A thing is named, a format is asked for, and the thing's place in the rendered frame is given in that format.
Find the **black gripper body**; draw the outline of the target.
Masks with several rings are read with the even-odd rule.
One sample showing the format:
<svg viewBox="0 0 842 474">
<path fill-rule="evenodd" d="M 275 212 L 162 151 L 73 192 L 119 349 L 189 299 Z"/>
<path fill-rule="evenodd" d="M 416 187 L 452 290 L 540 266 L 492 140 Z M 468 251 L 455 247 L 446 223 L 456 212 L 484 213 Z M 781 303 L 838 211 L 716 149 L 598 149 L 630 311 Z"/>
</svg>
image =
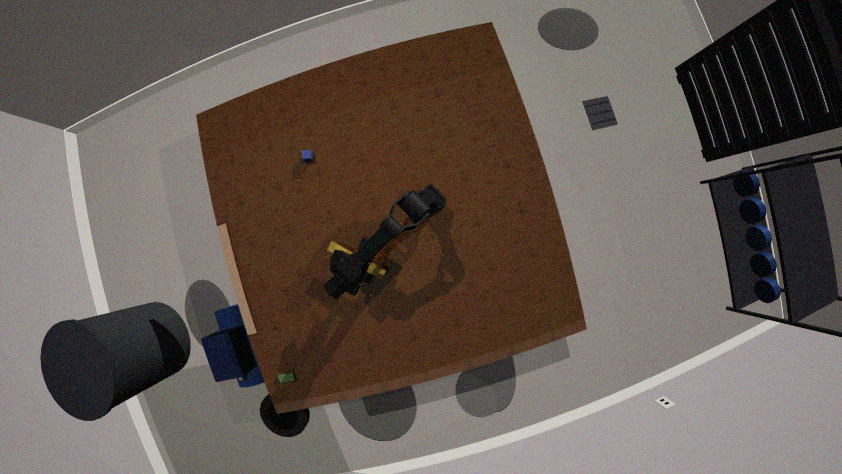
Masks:
<svg viewBox="0 0 842 474">
<path fill-rule="evenodd" d="M 359 247 L 360 247 L 360 248 L 362 248 L 362 247 L 365 245 L 365 242 L 366 242 L 368 239 L 369 239 L 369 238 L 367 238 L 367 237 L 363 237 L 363 239 L 362 239 L 362 241 L 361 241 L 361 243 L 360 243 Z M 367 270 L 367 271 L 368 271 L 368 270 Z M 363 277 L 366 275 L 367 271 L 366 271 L 364 274 L 362 274 L 362 276 L 363 276 Z M 357 294 L 357 292 L 358 292 L 358 290 L 359 290 L 360 286 L 361 286 L 361 285 L 357 285 L 357 286 L 356 286 L 356 288 L 354 288 L 353 290 L 351 289 L 351 290 L 349 291 L 349 290 L 347 289 L 345 292 L 347 292 L 347 293 L 349 293 L 349 294 L 351 294 L 351 295 L 353 295 L 353 296 L 354 296 L 354 295 L 356 295 L 356 294 Z"/>
</svg>

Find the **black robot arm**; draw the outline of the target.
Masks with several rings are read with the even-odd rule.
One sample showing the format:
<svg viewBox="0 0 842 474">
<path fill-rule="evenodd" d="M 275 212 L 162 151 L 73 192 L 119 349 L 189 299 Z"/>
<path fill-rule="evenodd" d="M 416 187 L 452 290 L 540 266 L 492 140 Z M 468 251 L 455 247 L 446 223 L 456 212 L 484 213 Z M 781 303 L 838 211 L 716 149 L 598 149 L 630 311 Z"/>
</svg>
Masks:
<svg viewBox="0 0 842 474">
<path fill-rule="evenodd" d="M 365 242 L 365 245 L 353 254 L 335 250 L 330 259 L 329 270 L 334 274 L 324 284 L 325 292 L 335 299 L 347 289 L 350 291 L 362 281 L 362 274 L 368 270 L 369 261 L 393 238 L 401 232 L 415 229 L 432 212 L 439 212 L 447 199 L 432 183 L 428 184 L 418 194 L 415 190 L 405 192 L 398 198 L 391 208 L 390 215 L 380 224 L 381 227 Z M 401 226 L 392 217 L 396 205 L 417 224 Z"/>
</svg>

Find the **yellow bar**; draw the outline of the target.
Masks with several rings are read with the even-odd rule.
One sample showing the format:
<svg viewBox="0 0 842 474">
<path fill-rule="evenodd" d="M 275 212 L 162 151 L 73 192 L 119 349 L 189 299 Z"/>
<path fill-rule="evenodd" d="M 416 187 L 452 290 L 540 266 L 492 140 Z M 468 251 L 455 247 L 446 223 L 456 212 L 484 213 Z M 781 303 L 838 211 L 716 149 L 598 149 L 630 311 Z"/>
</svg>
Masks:
<svg viewBox="0 0 842 474">
<path fill-rule="evenodd" d="M 345 253 L 348 253 L 350 255 L 353 254 L 352 252 L 350 252 L 350 251 L 346 250 L 345 248 L 341 247 L 340 245 L 338 245 L 334 242 L 331 242 L 327 251 L 333 253 L 335 250 L 341 250 L 341 251 L 343 251 Z M 386 273 L 386 270 L 384 270 L 384 269 L 382 269 L 382 268 L 380 268 L 380 267 L 378 267 L 374 264 L 370 264 L 370 267 L 369 267 L 367 272 L 374 275 L 375 277 L 379 278 L 380 280 L 382 280 L 384 274 Z"/>
</svg>

